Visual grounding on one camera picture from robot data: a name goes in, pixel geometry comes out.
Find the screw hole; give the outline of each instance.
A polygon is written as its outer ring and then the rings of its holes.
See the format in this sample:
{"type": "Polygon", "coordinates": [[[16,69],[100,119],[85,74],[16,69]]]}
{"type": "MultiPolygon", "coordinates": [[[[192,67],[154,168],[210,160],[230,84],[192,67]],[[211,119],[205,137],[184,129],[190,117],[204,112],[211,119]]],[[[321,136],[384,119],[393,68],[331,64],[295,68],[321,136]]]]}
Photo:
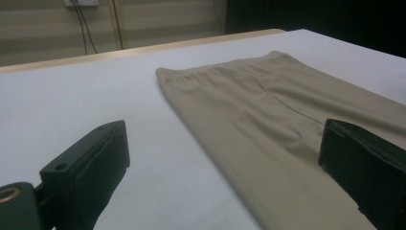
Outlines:
{"type": "Polygon", "coordinates": [[[57,165],[57,166],[55,167],[55,170],[61,171],[61,170],[66,169],[66,167],[68,167],[67,164],[59,164],[59,165],[57,165]]]}
{"type": "Polygon", "coordinates": [[[9,188],[3,191],[0,191],[0,203],[4,203],[11,199],[14,199],[20,194],[21,190],[18,188],[9,188]]]}

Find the wall outlet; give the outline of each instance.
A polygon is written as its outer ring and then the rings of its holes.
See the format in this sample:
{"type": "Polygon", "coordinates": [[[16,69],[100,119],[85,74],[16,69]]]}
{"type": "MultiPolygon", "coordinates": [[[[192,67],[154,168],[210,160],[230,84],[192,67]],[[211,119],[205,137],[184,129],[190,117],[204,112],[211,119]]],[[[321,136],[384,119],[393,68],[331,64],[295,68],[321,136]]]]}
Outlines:
{"type": "Polygon", "coordinates": [[[77,1],[79,6],[82,7],[97,7],[99,5],[99,0],[63,0],[65,2],[66,7],[74,7],[74,3],[72,1],[77,1]]]}

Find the white table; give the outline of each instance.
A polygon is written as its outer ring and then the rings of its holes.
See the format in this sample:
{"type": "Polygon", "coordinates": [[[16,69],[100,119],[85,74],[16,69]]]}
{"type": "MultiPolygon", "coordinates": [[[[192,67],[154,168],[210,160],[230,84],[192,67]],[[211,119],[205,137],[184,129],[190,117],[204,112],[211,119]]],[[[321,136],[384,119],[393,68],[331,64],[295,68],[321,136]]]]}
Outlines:
{"type": "Polygon", "coordinates": [[[95,229],[259,229],[170,108],[155,70],[278,50],[406,104],[406,59],[306,30],[251,35],[141,55],[0,68],[0,186],[18,181],[36,186],[42,167],[83,135],[125,120],[131,167],[95,229]]]}

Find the wall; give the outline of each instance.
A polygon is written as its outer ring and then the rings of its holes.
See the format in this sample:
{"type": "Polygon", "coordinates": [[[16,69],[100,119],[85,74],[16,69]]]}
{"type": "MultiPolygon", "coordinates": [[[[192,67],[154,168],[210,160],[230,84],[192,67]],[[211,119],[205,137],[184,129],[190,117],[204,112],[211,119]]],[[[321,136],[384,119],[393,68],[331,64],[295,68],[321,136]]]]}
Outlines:
{"type": "MultiPolygon", "coordinates": [[[[107,0],[82,11],[96,49],[100,53],[117,50],[107,0]]],[[[1,0],[0,66],[82,55],[77,13],[66,8],[63,0],[1,0]]]]}
{"type": "MultiPolygon", "coordinates": [[[[223,35],[218,16],[226,8],[214,5],[221,1],[99,0],[98,7],[82,11],[103,53],[223,35]]],[[[84,55],[77,13],[63,0],[0,0],[0,5],[0,66],[84,55]]],[[[94,54],[87,35],[86,43],[94,54]]]]}

